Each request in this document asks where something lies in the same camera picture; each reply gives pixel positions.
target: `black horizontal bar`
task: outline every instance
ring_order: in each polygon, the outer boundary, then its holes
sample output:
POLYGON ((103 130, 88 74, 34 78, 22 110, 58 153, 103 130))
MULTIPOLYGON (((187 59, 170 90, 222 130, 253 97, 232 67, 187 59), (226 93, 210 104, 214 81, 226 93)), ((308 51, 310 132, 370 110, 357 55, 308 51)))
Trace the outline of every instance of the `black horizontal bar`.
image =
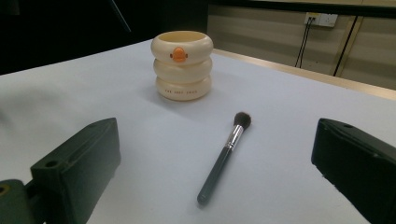
POLYGON ((396 19, 396 7, 248 0, 209 0, 209 4, 230 7, 266 8, 285 11, 319 12, 327 14, 396 19))

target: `ceramic pen holder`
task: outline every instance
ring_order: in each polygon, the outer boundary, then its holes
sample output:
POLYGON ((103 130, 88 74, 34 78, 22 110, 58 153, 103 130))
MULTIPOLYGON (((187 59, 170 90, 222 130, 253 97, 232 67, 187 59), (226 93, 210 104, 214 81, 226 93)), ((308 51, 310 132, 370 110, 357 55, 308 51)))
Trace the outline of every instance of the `ceramic pen holder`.
POLYGON ((174 31, 157 35, 151 42, 151 52, 158 92, 176 101, 207 94, 212 86, 212 50, 212 39, 203 33, 174 31))

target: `brush handle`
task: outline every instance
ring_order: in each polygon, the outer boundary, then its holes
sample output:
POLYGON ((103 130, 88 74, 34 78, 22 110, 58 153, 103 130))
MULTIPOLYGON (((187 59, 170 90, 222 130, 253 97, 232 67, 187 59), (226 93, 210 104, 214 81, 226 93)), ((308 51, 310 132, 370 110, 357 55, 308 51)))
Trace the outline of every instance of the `brush handle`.
POLYGON ((224 147, 221 151, 215 165, 210 171, 209 176, 207 177, 204 185, 201 188, 201 191, 198 194, 197 201, 199 204, 205 205, 208 203, 210 196, 212 195, 213 190, 218 183, 221 172, 228 159, 230 158, 232 152, 233 149, 231 147, 224 147))

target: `table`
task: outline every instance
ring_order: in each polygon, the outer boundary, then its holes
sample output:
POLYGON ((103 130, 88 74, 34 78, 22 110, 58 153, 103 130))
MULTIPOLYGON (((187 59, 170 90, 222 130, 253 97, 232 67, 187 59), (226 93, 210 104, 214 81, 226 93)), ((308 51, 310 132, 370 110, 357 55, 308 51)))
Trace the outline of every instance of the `table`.
POLYGON ((336 119, 396 146, 395 91, 215 50, 211 92, 174 102, 156 91, 149 45, 1 76, 0 179, 27 183, 74 133, 116 118, 121 165, 89 223, 367 223, 311 163, 316 128, 336 119), (240 111, 251 126, 200 207, 240 111))

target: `brush bristles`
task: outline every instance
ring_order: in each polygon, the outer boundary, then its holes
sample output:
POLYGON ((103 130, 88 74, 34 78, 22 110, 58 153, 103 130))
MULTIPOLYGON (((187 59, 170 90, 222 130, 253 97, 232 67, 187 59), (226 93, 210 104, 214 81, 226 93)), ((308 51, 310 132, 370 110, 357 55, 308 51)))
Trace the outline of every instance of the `brush bristles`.
POLYGON ((233 120, 233 125, 241 125, 244 130, 250 126, 251 118, 250 115, 244 112, 239 112, 235 115, 235 119, 233 120))

